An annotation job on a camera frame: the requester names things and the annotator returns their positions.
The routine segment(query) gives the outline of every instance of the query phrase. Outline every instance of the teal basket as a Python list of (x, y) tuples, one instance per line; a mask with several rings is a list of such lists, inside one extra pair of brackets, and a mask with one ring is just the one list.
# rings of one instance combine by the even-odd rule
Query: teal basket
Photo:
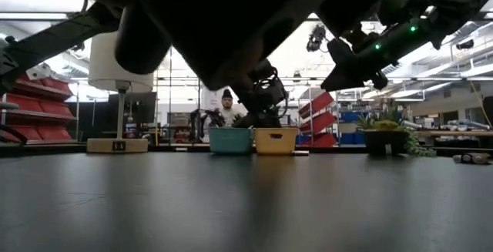
[(252, 152), (253, 130), (243, 128), (209, 128), (210, 151), (215, 154)]

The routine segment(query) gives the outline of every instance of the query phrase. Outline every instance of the black cap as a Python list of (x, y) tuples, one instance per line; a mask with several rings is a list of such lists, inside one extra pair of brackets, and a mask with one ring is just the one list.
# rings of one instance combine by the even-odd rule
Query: black cap
[(222, 99), (224, 99), (224, 98), (231, 98), (231, 99), (233, 98), (231, 96), (231, 91), (229, 89), (224, 89), (223, 98)]

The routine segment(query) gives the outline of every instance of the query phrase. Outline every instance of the black table surface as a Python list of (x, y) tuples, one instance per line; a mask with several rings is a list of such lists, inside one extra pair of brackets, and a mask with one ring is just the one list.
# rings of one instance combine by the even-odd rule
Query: black table surface
[(492, 184), (445, 158), (3, 159), (0, 250), (491, 252)]

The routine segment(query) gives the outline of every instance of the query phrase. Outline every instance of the black plant pot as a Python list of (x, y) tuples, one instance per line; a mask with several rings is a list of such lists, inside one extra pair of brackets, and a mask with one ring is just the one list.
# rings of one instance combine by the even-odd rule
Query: black plant pot
[(406, 153), (407, 132), (367, 130), (364, 131), (363, 138), (364, 145), (371, 155), (387, 155), (388, 148), (390, 148), (392, 155)]

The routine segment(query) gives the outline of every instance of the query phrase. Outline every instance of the yellow basket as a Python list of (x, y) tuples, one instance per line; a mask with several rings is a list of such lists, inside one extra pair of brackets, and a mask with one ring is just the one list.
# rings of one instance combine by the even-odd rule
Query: yellow basket
[(298, 128), (255, 129), (258, 154), (289, 155), (296, 147)]

